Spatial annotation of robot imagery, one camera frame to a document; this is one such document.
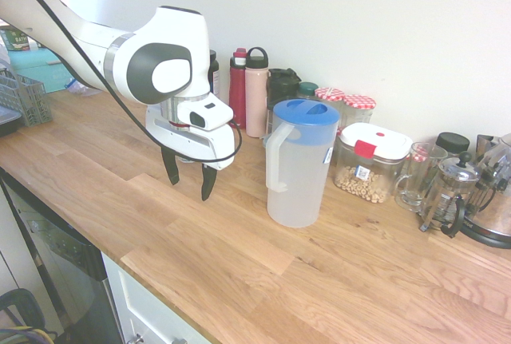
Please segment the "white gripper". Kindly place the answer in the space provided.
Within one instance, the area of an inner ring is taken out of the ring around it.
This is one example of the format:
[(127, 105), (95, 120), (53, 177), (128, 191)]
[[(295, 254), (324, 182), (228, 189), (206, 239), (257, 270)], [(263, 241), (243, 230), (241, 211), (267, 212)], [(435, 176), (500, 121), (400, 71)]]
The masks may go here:
[(217, 170), (228, 167), (234, 157), (235, 136), (229, 125), (222, 125), (212, 131), (204, 131), (197, 127), (177, 128), (172, 126), (160, 113), (160, 106), (149, 106), (145, 116), (145, 127), (164, 146), (161, 148), (162, 160), (167, 176), (172, 185), (179, 182), (179, 169), (176, 165), (174, 151), (196, 160), (224, 160), (202, 164), (203, 183), (201, 199), (207, 200), (214, 188)]

